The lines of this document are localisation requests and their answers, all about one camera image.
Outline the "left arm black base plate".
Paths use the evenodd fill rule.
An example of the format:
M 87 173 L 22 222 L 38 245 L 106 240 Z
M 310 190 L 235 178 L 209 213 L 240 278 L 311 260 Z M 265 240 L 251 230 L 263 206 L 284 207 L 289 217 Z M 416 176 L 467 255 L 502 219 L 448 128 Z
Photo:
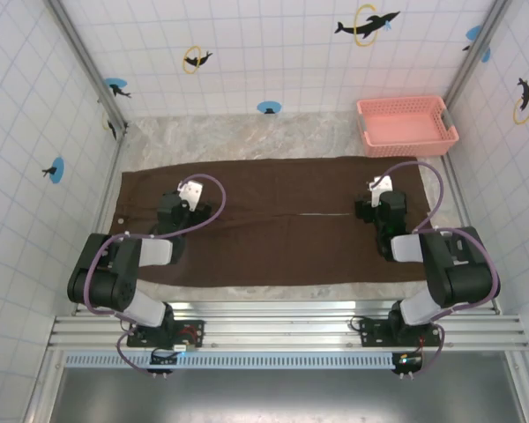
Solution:
M 204 320 L 176 320 L 159 328 L 139 326 L 127 338 L 128 347 L 172 349 L 177 345 L 199 348 L 205 334 Z

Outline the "blue patch sticker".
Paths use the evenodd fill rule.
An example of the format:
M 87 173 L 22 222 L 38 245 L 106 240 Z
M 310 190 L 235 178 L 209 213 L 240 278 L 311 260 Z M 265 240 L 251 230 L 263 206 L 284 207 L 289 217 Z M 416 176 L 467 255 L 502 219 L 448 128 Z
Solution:
M 466 32 L 466 39 L 469 41 L 469 44 L 463 48 L 463 51 L 466 52 L 471 48 L 471 46 L 477 39 L 478 35 L 480 34 L 480 32 L 481 32 L 481 26 L 474 26 Z M 491 48 L 489 45 L 487 45 L 486 49 L 484 50 L 484 53 L 482 54 L 481 61 L 483 63 L 486 63 L 489 60 L 490 56 L 491 56 Z

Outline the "blue oval shark sticker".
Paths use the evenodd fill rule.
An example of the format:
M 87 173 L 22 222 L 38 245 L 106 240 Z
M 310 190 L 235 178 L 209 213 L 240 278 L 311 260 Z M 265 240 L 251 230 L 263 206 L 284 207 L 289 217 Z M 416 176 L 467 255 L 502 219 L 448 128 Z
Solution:
M 122 96 L 129 99 L 131 98 L 131 93 L 124 91 L 124 88 L 128 86 L 126 80 L 121 78 L 105 78 L 104 83 L 115 97 Z

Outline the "aluminium frame post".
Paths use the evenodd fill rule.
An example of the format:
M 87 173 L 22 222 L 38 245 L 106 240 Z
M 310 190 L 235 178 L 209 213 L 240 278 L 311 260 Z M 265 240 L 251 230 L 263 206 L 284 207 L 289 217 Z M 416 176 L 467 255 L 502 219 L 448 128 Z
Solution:
M 65 353 L 47 350 L 23 423 L 50 423 L 65 366 Z
M 108 114 L 108 119 L 114 125 L 117 138 L 125 133 L 127 128 L 127 121 L 125 120 L 122 111 L 115 102 L 113 93 L 108 89 L 104 83 L 96 63 L 89 53 L 85 43 L 78 33 L 78 29 L 72 22 L 72 19 L 63 5 L 62 0 L 43 0 L 49 12 L 53 16 L 57 27 L 61 31 L 71 52 L 76 57 L 83 72 L 86 74 L 90 84 L 92 85 L 96 96 L 103 106 L 104 111 Z
M 505 356 L 523 419 L 525 423 L 529 423 L 529 376 L 526 372 L 524 357 L 519 351 L 508 351 Z
M 478 64 L 481 62 L 481 58 L 490 46 L 490 42 L 512 3 L 513 0 L 494 0 L 492 3 L 491 9 L 481 25 L 479 34 L 472 42 L 464 62 L 462 62 L 451 87 L 444 97 L 443 101 L 450 113 L 458 102 L 461 93 L 465 89 Z

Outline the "aluminium side rail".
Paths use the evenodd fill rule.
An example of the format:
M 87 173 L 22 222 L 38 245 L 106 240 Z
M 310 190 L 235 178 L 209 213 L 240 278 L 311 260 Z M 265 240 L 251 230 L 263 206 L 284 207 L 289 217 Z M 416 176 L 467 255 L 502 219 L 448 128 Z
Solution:
M 461 226 L 472 226 L 472 221 L 471 221 L 471 219 L 469 217 L 469 213 L 468 213 L 468 207 L 466 205 L 466 201 L 465 201 L 465 199 L 463 197 L 463 194 L 462 194 L 462 189 L 461 189 L 461 187 L 459 185 L 459 182 L 458 182 L 457 173 L 454 170 L 454 167 L 452 165 L 450 154 L 446 153 L 441 158 L 441 161 L 442 161 L 442 164 L 443 164 L 444 172 L 446 173 L 447 181 L 448 181 L 449 186 L 450 186 L 450 191 L 451 191 L 452 198 L 453 198 L 455 206 L 457 208 L 458 217 L 459 217 L 459 220 L 461 222 Z M 491 269 L 490 272 L 491 272 L 491 275 L 492 275 L 492 279 L 494 280 L 494 277 L 497 277 L 497 274 L 494 274 L 494 272 L 492 270 L 493 269 Z M 490 297 L 489 301 L 487 301 L 486 303 L 482 302 L 481 304 L 480 303 L 479 304 L 480 305 L 488 305 L 488 306 L 490 306 L 494 310 L 496 315 L 500 315 L 501 314 L 501 310 L 496 304 L 495 293 L 491 293 L 490 295 L 491 295 L 491 297 Z
M 105 187 L 102 191 L 101 202 L 100 202 L 100 211 L 94 224 L 94 229 L 103 229 L 106 217 L 108 216 L 108 206 L 110 202 L 110 192 L 114 185 L 115 174 L 118 168 L 118 160 L 121 154 L 121 150 L 124 144 L 125 133 L 123 133 L 115 143 L 116 149 L 115 154 L 111 160 L 110 165 L 108 166 L 108 175 L 105 183 Z M 85 242 L 81 254 L 77 260 L 77 263 L 74 266 L 74 270 L 70 276 L 69 283 L 67 285 L 67 295 L 69 300 L 77 303 L 83 304 L 88 309 L 92 310 L 93 314 L 96 315 L 111 315 L 111 311 L 95 311 L 93 307 L 86 302 L 85 299 L 85 285 L 90 279 L 87 274 L 89 270 L 93 270 L 98 263 L 99 258 L 101 257 L 101 252 L 99 249 L 101 245 L 109 239 L 110 236 L 103 233 L 92 232 Z

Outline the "brown long pants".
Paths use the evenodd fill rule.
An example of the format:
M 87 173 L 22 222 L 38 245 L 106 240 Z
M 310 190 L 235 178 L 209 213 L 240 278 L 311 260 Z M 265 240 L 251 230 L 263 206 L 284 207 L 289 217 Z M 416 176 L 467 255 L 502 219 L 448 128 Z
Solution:
M 419 263 L 390 263 L 376 229 L 354 202 L 384 172 L 406 195 L 406 222 L 429 211 L 419 168 L 409 158 L 234 160 L 123 174 L 112 233 L 148 233 L 162 196 L 187 176 L 207 175 L 202 200 L 220 215 L 186 235 L 179 263 L 147 266 L 141 279 L 166 286 L 313 286 L 392 283 L 425 277 Z

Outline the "blue circle seal sticker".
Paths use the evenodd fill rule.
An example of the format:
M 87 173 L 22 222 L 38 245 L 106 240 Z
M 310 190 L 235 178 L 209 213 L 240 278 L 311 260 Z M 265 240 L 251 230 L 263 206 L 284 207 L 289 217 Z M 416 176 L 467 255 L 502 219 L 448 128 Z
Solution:
M 42 169 L 42 176 L 48 177 L 53 184 L 58 184 L 63 179 L 65 169 L 64 159 L 59 156 L 53 159 L 51 165 L 48 168 Z

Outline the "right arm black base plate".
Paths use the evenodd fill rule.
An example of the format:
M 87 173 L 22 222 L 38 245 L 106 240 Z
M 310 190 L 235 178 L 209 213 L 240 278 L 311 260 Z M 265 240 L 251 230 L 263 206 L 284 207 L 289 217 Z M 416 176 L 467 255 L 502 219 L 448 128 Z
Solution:
M 355 315 L 349 328 L 358 333 L 363 347 L 421 347 L 439 346 L 440 330 L 431 324 L 409 326 L 400 320 L 377 319 Z

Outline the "aluminium rail beam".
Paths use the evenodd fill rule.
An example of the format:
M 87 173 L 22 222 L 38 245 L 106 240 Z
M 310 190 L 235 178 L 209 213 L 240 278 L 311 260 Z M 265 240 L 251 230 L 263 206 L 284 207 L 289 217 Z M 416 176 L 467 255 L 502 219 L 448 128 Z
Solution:
M 205 321 L 202 351 L 354 352 L 361 339 L 348 323 L 354 315 L 387 316 L 391 301 L 198 301 L 174 302 L 175 318 Z M 446 352 L 526 351 L 520 319 L 489 304 L 439 320 Z M 55 319 L 48 345 L 54 349 L 107 350 L 121 336 L 111 316 L 78 308 Z

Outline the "pink plastic basket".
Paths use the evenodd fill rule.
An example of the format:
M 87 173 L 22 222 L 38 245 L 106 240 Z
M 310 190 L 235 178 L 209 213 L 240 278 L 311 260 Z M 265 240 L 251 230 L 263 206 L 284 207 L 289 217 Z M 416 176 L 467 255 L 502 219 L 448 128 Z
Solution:
M 443 156 L 458 131 L 436 95 L 359 100 L 358 128 L 370 158 Z

